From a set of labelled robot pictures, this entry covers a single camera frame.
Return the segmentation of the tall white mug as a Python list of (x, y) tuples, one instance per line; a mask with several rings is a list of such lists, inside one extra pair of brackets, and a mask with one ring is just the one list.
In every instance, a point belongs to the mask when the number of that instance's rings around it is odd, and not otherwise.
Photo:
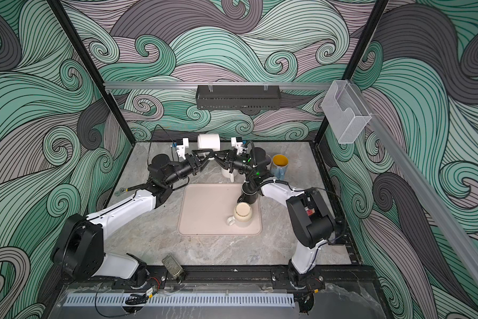
[(218, 134), (199, 134), (197, 146), (200, 150), (210, 149), (219, 151), (221, 146), (220, 136)]

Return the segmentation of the blue mug yellow inside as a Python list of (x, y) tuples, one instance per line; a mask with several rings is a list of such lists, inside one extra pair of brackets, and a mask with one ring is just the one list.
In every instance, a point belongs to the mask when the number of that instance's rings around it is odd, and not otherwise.
[(284, 180), (288, 169), (289, 160), (281, 154), (277, 154), (272, 158), (270, 173), (279, 180)]

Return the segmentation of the cream speckled mug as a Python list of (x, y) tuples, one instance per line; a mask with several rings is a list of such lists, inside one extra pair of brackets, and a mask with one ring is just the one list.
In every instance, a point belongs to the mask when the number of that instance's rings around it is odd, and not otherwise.
[(233, 214), (227, 219), (228, 226), (248, 227), (253, 220), (253, 209), (249, 203), (238, 203)]

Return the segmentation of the white ribbed-bottom mug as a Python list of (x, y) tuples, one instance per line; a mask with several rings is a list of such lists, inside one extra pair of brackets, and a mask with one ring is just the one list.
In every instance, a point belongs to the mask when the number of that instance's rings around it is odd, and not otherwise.
[(231, 183), (235, 182), (236, 172), (230, 172), (228, 169), (221, 169), (221, 174), (224, 178), (228, 179)]

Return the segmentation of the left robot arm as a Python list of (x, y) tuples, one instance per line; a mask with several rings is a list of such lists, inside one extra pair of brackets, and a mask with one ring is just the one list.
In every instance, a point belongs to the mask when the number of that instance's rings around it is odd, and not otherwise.
[(156, 155), (147, 167), (147, 181), (129, 187), (131, 196), (96, 213), (66, 219), (50, 254), (52, 262), (75, 281), (101, 276), (141, 286), (150, 278), (145, 262), (130, 254), (105, 252), (105, 240), (164, 204), (175, 191), (176, 182), (199, 173), (214, 155), (210, 149), (194, 150), (182, 162), (172, 161), (167, 154)]

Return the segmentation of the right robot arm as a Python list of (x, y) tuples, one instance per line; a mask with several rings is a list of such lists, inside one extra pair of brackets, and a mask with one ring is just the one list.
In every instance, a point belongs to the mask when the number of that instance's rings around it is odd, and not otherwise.
[(253, 147), (241, 154), (236, 150), (216, 151), (212, 158), (222, 169), (244, 175), (239, 203), (251, 205), (264, 196), (288, 210), (297, 239), (295, 253), (288, 264), (288, 276), (294, 287), (303, 287), (304, 279), (316, 266), (319, 248), (328, 244), (336, 232), (336, 221), (319, 190), (315, 187), (298, 190), (275, 178), (268, 169), (267, 155), (262, 148)]

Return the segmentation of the black glossy mug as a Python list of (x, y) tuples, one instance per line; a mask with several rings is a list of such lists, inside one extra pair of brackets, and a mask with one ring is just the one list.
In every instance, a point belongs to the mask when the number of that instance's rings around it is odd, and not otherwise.
[(242, 193), (237, 200), (237, 203), (247, 203), (252, 205), (258, 199), (257, 185), (254, 182), (244, 182), (242, 184)]

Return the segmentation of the pink silicone tray mat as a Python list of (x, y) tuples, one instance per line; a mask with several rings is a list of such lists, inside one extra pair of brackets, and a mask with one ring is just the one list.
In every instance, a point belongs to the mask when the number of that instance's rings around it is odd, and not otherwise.
[(240, 183), (196, 183), (185, 188), (178, 232), (184, 236), (258, 235), (262, 231), (259, 202), (251, 205), (252, 219), (244, 226), (229, 225)]

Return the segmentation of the small metal device front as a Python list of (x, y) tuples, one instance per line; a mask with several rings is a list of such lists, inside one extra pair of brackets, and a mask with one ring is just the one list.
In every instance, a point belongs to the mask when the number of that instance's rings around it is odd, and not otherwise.
[(185, 274), (184, 269), (174, 256), (165, 256), (162, 259), (162, 264), (174, 279), (179, 280), (183, 278), (183, 275)]

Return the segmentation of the clear acrylic wall holder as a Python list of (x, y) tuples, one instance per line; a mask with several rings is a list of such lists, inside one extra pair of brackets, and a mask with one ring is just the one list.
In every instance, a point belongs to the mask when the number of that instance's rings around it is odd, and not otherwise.
[(332, 82), (321, 108), (339, 144), (353, 144), (371, 119), (361, 90), (347, 80)]

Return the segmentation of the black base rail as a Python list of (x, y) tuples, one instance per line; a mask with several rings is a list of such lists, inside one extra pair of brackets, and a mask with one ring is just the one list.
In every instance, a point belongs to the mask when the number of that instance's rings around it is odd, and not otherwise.
[(182, 284), (259, 284), (278, 290), (295, 291), (308, 288), (321, 289), (327, 283), (374, 283), (377, 275), (373, 267), (361, 265), (318, 265), (305, 275), (298, 275), (287, 265), (228, 265), (184, 266), (183, 279), (175, 279), (164, 266), (149, 265), (141, 268), (140, 280), (121, 279), (111, 275), (96, 275), (87, 279), (70, 279), (68, 283), (111, 283), (114, 288), (132, 290), (142, 284), (158, 288)]

